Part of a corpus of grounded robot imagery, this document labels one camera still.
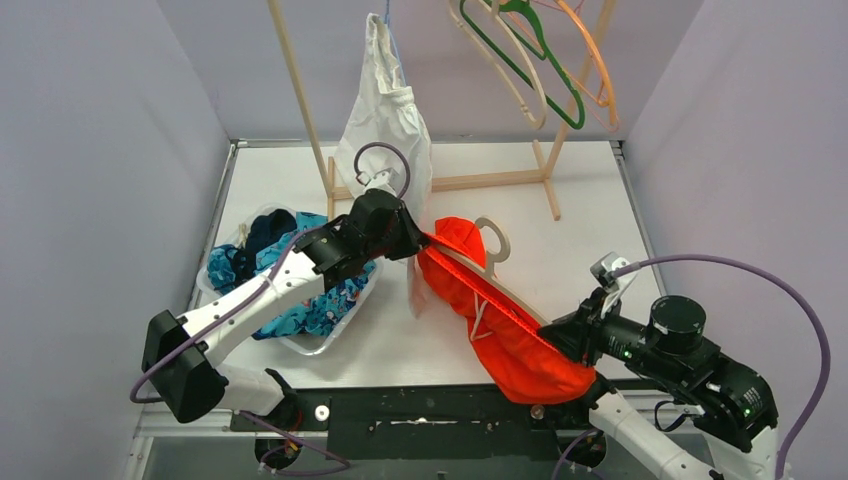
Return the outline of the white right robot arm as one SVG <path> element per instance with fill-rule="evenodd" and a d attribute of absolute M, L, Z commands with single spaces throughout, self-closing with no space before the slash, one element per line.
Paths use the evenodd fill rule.
<path fill-rule="evenodd" d="M 707 315 L 695 300 L 663 296 L 654 301 L 646 324 L 603 313 L 601 291 L 578 309 L 539 328 L 542 339 L 566 358 L 593 366 L 604 355 L 667 393 L 706 440 L 705 463 L 651 423 L 611 382 L 568 393 L 564 417 L 591 425 L 613 439 L 657 479 L 777 479 L 778 412 L 766 380 L 730 358 L 703 330 Z"/>

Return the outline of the orange mesh shorts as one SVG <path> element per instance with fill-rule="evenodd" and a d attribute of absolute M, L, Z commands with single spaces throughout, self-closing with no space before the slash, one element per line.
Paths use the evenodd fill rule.
<path fill-rule="evenodd" d="M 426 284 L 466 321 L 479 362 L 505 397 L 517 404 L 558 404 L 587 393 L 596 370 L 562 355 L 537 333 L 539 322 L 502 290 L 451 257 L 483 267 L 480 229 L 460 217 L 435 221 L 431 246 L 417 255 Z"/>

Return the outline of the orange wooden hanger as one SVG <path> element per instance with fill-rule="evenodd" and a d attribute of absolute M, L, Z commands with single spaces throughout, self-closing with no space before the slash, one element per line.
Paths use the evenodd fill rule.
<path fill-rule="evenodd" d="M 581 18 L 583 3 L 572 5 L 567 1 L 500 1 L 500 14 L 519 40 L 537 60 L 550 65 L 566 88 L 570 99 L 566 106 L 547 97 L 548 108 L 575 130 L 585 126 L 593 116 L 608 132 L 620 127 L 618 104 L 614 85 L 601 54 L 601 33 L 592 33 Z M 583 65 L 576 74 L 571 73 L 557 58 L 548 41 L 538 7 L 549 8 L 565 16 L 579 33 L 585 51 Z"/>

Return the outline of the white plastic basket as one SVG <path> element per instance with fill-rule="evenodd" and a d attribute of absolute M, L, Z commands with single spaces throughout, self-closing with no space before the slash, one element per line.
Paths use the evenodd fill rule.
<path fill-rule="evenodd" d="M 211 298 L 220 298 L 270 269 L 294 234 L 326 222 L 327 217 L 317 213 L 264 205 L 211 249 L 196 285 Z M 381 273 L 379 261 L 367 262 L 360 274 L 275 317 L 252 339 L 276 340 L 305 356 L 324 352 L 353 320 Z"/>

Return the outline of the teal shark print shorts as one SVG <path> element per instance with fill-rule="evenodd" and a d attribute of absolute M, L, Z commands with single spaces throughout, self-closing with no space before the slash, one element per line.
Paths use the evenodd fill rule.
<path fill-rule="evenodd" d="M 270 269 L 295 234 L 327 222 L 327 218 L 323 215 L 302 211 L 289 212 L 296 218 L 296 229 L 284 234 L 277 242 L 258 254 L 255 271 L 250 279 Z M 230 268 L 228 255 L 234 246 L 243 245 L 252 222 L 246 227 L 244 233 L 237 235 L 235 241 L 214 247 L 208 256 L 206 278 L 213 290 L 219 294 L 225 295 L 238 287 L 233 285 L 235 276 Z M 330 335 L 340 321 L 357 305 L 376 267 L 377 264 L 374 261 L 367 262 L 357 276 L 346 279 L 326 293 L 285 311 L 253 333 L 252 338 L 264 340 L 298 334 L 321 337 Z"/>

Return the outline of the white garment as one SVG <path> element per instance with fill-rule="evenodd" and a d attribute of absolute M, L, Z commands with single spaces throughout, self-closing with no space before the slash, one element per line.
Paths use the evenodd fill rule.
<path fill-rule="evenodd" d="M 370 13 L 359 90 L 333 155 L 335 167 L 355 197 L 364 193 L 365 181 L 383 170 L 394 170 L 392 188 L 401 195 L 416 225 L 431 232 L 431 153 L 429 131 L 403 75 L 390 29 L 380 15 Z"/>

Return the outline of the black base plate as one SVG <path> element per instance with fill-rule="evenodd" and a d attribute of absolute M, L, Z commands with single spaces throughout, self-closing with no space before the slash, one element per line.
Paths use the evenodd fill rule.
<path fill-rule="evenodd" d="M 615 458 L 574 403 L 526 406 L 492 385 L 302 389 L 235 413 L 264 473 L 291 479 L 610 479 Z"/>

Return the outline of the wooden clothes rack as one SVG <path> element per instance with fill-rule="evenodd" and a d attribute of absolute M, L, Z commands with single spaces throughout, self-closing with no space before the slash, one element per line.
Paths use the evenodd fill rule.
<path fill-rule="evenodd" d="M 335 185 L 334 158 L 325 157 L 321 152 L 318 135 L 314 128 L 309 106 L 303 92 L 300 70 L 297 66 L 295 55 L 290 45 L 289 34 L 284 21 L 282 8 L 277 1 L 272 0 L 267 2 L 267 6 L 321 178 L 322 187 L 327 199 L 327 214 L 329 216 L 333 216 L 335 212 L 335 202 L 338 200 L 351 199 L 353 195 L 347 188 L 337 187 Z M 553 219 L 558 221 L 561 218 L 561 213 L 552 187 L 551 176 L 558 161 L 568 130 L 574 129 L 562 122 L 554 140 L 554 145 L 551 147 L 549 155 L 546 157 L 542 155 L 540 142 L 537 140 L 532 142 L 534 158 L 537 161 L 537 167 L 534 169 L 437 178 L 433 181 L 433 189 L 436 192 L 443 192 L 538 183 L 543 186 L 546 192 Z"/>

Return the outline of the navy blue shorts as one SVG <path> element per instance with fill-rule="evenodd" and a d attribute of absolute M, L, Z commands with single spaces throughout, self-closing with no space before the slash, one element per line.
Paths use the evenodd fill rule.
<path fill-rule="evenodd" d="M 275 209 L 254 219 L 243 245 L 234 246 L 228 255 L 230 268 L 235 276 L 233 285 L 239 286 L 249 280 L 255 271 L 258 254 L 277 242 L 284 234 L 294 231 L 296 227 L 295 216 L 284 209 Z"/>

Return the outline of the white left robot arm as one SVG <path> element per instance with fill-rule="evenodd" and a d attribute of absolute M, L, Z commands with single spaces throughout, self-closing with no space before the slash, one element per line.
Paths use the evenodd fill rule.
<path fill-rule="evenodd" d="M 227 364 L 229 354 L 290 308 L 362 272 L 369 261 L 405 260 L 429 245 L 427 234 L 395 195 L 371 189 L 346 215 L 298 233 L 275 264 L 217 301 L 175 315 L 164 310 L 147 325 L 142 375 L 130 399 L 150 384 L 180 423 L 213 410 L 246 411 L 273 427 L 295 416 L 292 389 L 277 371 Z"/>

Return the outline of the green hanger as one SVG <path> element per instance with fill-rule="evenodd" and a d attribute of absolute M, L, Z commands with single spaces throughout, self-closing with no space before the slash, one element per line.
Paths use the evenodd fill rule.
<path fill-rule="evenodd" d="M 533 62 L 533 64 L 534 64 L 534 66 L 535 66 L 535 68 L 536 68 L 536 70 L 537 70 L 537 68 L 538 68 L 539 66 L 541 66 L 541 64 L 542 64 L 542 63 L 540 63 L 539 61 L 537 61 L 537 60 L 535 59 L 535 57 L 534 57 L 532 54 L 530 54 L 530 53 L 529 53 L 529 55 L 530 55 L 530 58 L 531 58 L 531 60 L 532 60 L 532 62 Z M 545 92 L 546 92 L 546 97 L 551 98 L 551 97 L 549 96 L 549 94 L 547 93 L 547 91 L 546 91 L 546 90 L 545 90 Z"/>

